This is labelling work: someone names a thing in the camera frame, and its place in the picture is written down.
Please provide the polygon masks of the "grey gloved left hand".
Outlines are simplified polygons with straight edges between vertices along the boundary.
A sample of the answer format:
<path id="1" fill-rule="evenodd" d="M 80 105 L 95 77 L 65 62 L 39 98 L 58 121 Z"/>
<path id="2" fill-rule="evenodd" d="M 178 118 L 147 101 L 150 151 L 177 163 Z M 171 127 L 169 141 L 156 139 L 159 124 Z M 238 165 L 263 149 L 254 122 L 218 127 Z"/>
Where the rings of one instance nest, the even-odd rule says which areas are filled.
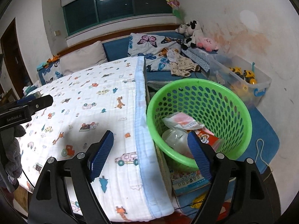
<path id="1" fill-rule="evenodd" d="M 13 193 L 22 174 L 21 153 L 17 138 L 26 134 L 21 125 L 1 131 L 1 187 Z"/>

